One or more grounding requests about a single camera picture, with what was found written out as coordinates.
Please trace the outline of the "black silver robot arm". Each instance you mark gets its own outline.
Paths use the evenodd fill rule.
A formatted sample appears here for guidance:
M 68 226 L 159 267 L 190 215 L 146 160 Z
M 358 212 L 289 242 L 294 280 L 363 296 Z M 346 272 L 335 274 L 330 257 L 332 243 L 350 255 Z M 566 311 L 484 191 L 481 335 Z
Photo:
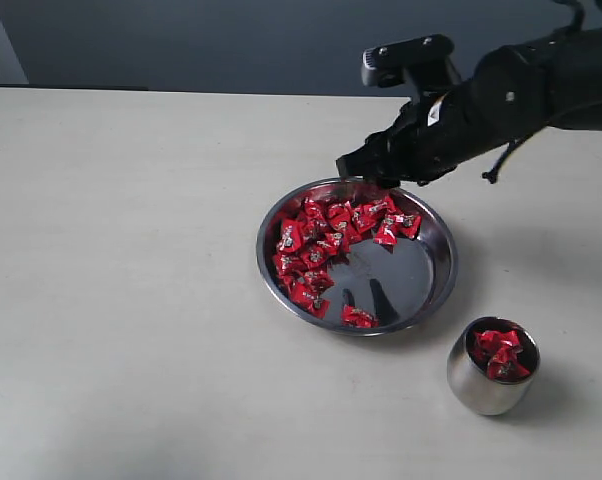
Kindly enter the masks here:
M 384 187 L 426 185 L 501 147 L 495 166 L 482 175 L 495 183 L 505 160 L 547 127 L 602 131 L 602 28 L 565 27 L 502 46 L 467 79 L 450 60 L 453 50 L 451 39 L 435 34 L 364 51 L 365 85 L 410 83 L 416 96 L 388 128 L 337 160 L 341 177 Z

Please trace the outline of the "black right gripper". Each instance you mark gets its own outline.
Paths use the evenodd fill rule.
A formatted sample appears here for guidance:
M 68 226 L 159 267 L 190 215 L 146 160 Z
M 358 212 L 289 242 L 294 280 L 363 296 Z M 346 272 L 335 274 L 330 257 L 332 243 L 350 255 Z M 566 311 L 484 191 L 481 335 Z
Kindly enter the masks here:
M 481 118 L 468 92 L 422 96 L 404 106 L 386 132 L 374 132 L 336 160 L 342 179 L 374 180 L 379 189 L 401 181 L 429 183 L 481 154 Z

